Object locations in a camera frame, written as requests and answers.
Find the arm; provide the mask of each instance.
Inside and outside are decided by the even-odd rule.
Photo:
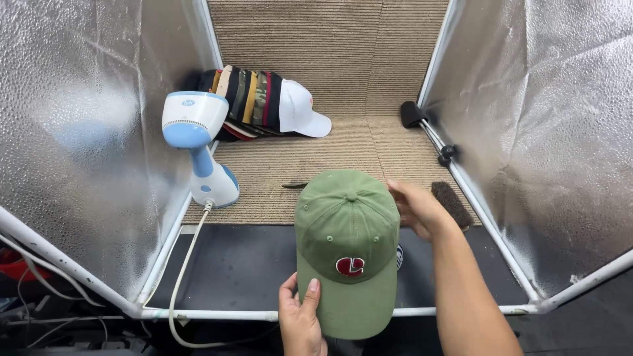
[[[389,181],[404,224],[433,248],[437,328],[447,356],[523,355],[455,221],[426,190]]]

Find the reflective insulation panel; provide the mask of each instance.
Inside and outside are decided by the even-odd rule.
[[[455,1],[422,106],[550,297],[633,245],[633,3]]]
[[[128,300],[189,192],[161,115],[214,67],[197,3],[0,4],[0,205]]]

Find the black surface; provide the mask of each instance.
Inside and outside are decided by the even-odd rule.
[[[180,235],[148,307],[168,308],[192,234]],[[498,247],[482,227],[466,239],[499,305],[528,302]],[[431,245],[401,229],[404,250],[396,307],[433,307]],[[176,309],[277,310],[279,286],[296,270],[294,226],[205,225],[180,285]]]

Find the cap brim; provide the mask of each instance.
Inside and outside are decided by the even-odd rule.
[[[396,253],[376,276],[356,284],[330,281],[315,271],[297,251],[299,297],[313,278],[321,282],[321,299],[316,317],[321,332],[333,338],[360,340],[381,332],[396,306]]]
[[[312,121],[300,130],[296,130],[302,135],[310,137],[325,137],[332,130],[332,121],[329,117],[321,115],[316,111],[312,112]]]

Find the brown bristle brush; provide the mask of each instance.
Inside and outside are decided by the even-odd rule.
[[[468,230],[473,224],[473,219],[464,208],[457,194],[447,182],[433,182],[431,184],[431,193],[436,197],[437,201],[451,214],[451,217],[462,232]]]

